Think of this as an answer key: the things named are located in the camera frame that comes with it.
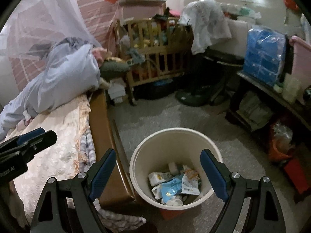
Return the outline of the blue plastic wrapper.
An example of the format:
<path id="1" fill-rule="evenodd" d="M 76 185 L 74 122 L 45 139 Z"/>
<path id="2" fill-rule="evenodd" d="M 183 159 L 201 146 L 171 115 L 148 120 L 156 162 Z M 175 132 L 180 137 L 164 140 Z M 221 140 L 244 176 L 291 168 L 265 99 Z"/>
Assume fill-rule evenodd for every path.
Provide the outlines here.
<path id="1" fill-rule="evenodd" d="M 164 203 L 167 203 L 173 196 L 179 195 L 182 192 L 182 179 L 176 176 L 168 182 L 160 184 L 160 192 Z"/>

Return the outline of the pink quilted bedspread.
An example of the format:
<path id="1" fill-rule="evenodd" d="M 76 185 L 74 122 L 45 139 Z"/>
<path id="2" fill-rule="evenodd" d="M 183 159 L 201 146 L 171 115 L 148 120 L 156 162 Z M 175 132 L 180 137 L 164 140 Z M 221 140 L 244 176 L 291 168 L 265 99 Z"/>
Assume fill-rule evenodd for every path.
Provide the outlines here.
<path id="1" fill-rule="evenodd" d="M 14 179 L 16 191 L 23 202 L 27 220 L 32 221 L 36 205 L 48 178 L 71 179 L 79 173 L 79 162 L 87 157 L 80 152 L 81 137 L 89 126 L 90 104 L 85 94 L 48 113 L 37 115 L 21 131 L 11 129 L 5 140 L 43 128 L 57 134 L 56 144 L 36 154 L 28 170 Z"/>

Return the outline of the striped bed sheet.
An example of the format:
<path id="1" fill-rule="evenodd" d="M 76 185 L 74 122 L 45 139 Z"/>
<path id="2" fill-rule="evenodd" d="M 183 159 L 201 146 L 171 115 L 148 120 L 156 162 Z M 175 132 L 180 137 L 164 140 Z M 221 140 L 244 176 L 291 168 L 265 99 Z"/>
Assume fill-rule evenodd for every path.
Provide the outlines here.
<path id="1" fill-rule="evenodd" d="M 87 172 L 96 163 L 95 145 L 90 128 L 83 131 L 79 140 L 79 171 Z M 112 232 L 126 232 L 142 229 L 147 220 L 138 215 L 129 215 L 120 208 L 121 201 L 114 200 L 115 195 L 109 186 L 104 193 L 94 201 L 97 215 L 105 228 Z"/>

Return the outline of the grey-blue duvet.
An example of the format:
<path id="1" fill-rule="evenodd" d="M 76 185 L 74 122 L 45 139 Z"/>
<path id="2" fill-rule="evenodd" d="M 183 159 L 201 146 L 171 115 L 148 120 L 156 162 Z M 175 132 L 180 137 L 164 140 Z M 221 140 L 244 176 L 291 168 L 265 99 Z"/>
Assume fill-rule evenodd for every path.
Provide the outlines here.
<path id="1" fill-rule="evenodd" d="M 46 56 L 46 68 L 4 106 L 1 112 L 1 139 L 25 118 L 53 111 L 72 99 L 97 90 L 100 68 L 92 51 L 94 45 L 80 38 L 65 38 Z"/>

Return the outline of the beige waste bin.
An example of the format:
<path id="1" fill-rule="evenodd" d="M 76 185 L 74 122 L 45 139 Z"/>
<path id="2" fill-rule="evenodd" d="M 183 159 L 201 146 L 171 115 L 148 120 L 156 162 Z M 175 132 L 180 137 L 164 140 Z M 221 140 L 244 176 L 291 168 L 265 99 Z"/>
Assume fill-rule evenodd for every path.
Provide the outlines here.
<path id="1" fill-rule="evenodd" d="M 135 191 L 148 204 L 162 210 L 183 211 L 201 205 L 214 194 L 200 163 L 200 154 L 204 149 L 209 149 L 219 162 L 223 162 L 216 144 L 196 130 L 177 127 L 151 134 L 140 142 L 130 160 L 130 179 Z M 200 194 L 190 195 L 182 206 L 168 206 L 158 202 L 149 178 L 156 174 L 179 174 L 183 166 L 198 173 L 201 180 Z"/>

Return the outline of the dark wooden side table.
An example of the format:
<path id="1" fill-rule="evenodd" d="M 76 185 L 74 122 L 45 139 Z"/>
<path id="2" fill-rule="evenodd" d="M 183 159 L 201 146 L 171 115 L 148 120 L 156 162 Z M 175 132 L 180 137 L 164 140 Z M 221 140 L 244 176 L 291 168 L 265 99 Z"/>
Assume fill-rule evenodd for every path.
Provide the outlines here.
<path id="1" fill-rule="evenodd" d="M 226 120 L 242 128 L 266 153 L 273 137 L 273 126 L 277 122 L 293 132 L 288 150 L 291 156 L 310 149 L 310 111 L 306 107 L 298 102 L 288 103 L 272 88 L 243 71 L 237 72 L 236 79 L 237 85 L 226 111 Z M 258 128 L 251 124 L 249 116 L 242 113 L 242 104 L 250 102 L 248 96 L 255 96 L 259 101 L 257 105 L 267 108 L 270 114 L 269 117 L 262 117 L 264 123 Z"/>

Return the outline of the white mosquito net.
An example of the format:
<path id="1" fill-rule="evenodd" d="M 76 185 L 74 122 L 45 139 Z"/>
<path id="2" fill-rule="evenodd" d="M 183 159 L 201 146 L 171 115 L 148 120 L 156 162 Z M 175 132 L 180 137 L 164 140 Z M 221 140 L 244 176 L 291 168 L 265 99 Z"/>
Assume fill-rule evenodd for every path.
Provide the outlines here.
<path id="1" fill-rule="evenodd" d="M 1 32 L 1 56 L 39 61 L 69 37 L 100 46 L 87 29 L 77 0 L 21 0 Z"/>

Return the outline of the pink plastic tub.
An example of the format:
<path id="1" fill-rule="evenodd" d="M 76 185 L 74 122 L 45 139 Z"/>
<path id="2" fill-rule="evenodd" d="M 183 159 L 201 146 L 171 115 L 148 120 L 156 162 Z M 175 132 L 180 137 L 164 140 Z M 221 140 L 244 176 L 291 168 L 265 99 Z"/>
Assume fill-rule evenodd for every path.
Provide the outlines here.
<path id="1" fill-rule="evenodd" d="M 310 86 L 310 44 L 298 36 L 292 36 L 289 43 L 293 47 L 294 51 L 292 75 L 300 81 L 301 89 L 304 91 L 308 86 Z"/>

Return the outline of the blue packaged tissue pack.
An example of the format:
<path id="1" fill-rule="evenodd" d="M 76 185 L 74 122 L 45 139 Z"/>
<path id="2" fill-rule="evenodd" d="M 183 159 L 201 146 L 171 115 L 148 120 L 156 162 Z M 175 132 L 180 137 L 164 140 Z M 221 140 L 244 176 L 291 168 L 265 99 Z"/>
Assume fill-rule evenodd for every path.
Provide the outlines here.
<path id="1" fill-rule="evenodd" d="M 242 71 L 273 87 L 283 71 L 285 55 L 286 35 L 255 25 L 248 31 Z"/>

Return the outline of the wooden baby crib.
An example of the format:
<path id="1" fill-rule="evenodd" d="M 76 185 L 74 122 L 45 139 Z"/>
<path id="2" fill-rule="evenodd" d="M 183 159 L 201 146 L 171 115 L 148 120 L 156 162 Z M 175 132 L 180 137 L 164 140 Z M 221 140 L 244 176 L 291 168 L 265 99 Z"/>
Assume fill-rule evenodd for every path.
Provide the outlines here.
<path id="1" fill-rule="evenodd" d="M 175 17 L 150 17 L 116 21 L 119 57 L 139 60 L 126 75 L 131 105 L 136 105 L 135 87 L 184 73 L 193 34 L 191 27 L 179 24 L 178 20 Z"/>

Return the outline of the white plastic bag pile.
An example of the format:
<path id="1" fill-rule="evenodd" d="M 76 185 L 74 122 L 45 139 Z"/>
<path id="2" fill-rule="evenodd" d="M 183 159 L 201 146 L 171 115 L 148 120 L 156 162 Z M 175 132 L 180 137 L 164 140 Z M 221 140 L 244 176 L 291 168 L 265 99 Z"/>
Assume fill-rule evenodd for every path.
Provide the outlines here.
<path id="1" fill-rule="evenodd" d="M 228 19 L 216 0 L 198 0 L 186 5 L 178 24 L 190 26 L 193 33 L 193 55 L 232 38 Z"/>

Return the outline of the wooden bed frame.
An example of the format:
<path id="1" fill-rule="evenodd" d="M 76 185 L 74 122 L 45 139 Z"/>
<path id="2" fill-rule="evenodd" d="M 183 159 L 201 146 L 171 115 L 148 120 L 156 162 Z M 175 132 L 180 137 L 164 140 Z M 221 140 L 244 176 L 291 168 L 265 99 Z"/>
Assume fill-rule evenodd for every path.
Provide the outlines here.
<path id="1" fill-rule="evenodd" d="M 103 162 L 101 177 L 115 198 L 126 206 L 135 201 L 129 166 L 115 122 L 109 117 L 104 90 L 95 91 L 90 99 L 89 125 L 95 145 L 96 160 Z"/>

